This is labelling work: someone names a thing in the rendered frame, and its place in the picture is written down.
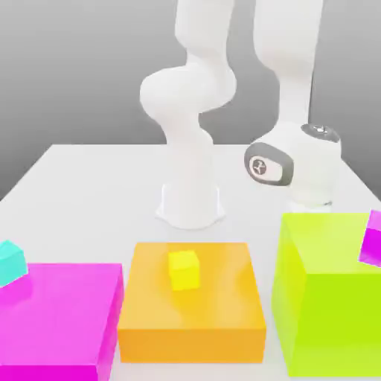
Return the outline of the small yellow cube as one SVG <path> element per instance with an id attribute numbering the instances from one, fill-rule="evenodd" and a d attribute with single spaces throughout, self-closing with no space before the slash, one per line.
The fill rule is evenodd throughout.
<path id="1" fill-rule="evenodd" d="M 170 252 L 168 254 L 168 272 L 173 291 L 199 288 L 199 258 L 195 251 Z"/>

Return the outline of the small magenta cube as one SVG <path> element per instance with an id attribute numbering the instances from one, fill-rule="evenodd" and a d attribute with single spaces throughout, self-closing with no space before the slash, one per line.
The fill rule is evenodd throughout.
<path id="1" fill-rule="evenodd" d="M 369 214 L 359 261 L 381 267 L 381 211 L 371 210 Z"/>

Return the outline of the small cyan cube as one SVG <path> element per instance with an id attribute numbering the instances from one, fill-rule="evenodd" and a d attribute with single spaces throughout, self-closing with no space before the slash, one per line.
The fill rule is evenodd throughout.
<path id="1" fill-rule="evenodd" d="M 18 280 L 28 273 L 24 251 L 15 243 L 5 240 L 0 243 L 0 287 Z"/>

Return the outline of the large orange box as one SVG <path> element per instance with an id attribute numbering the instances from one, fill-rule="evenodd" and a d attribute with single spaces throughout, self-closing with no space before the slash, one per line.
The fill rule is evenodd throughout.
<path id="1" fill-rule="evenodd" d="M 194 250 L 200 287 L 173 291 L 169 252 Z M 261 363 L 266 323 L 245 243 L 137 243 L 118 323 L 125 363 Z"/>

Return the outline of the large magenta box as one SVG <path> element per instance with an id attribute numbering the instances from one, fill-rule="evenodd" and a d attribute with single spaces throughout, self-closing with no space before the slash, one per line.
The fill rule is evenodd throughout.
<path id="1" fill-rule="evenodd" d="M 0 287 L 0 381 L 109 381 L 119 263 L 32 263 Z"/>

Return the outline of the large lime green box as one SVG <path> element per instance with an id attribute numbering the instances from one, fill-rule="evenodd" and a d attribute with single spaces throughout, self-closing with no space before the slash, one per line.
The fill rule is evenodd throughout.
<path id="1" fill-rule="evenodd" d="M 291 377 L 381 380 L 381 268 L 358 260 L 366 213 L 285 213 L 272 313 Z"/>

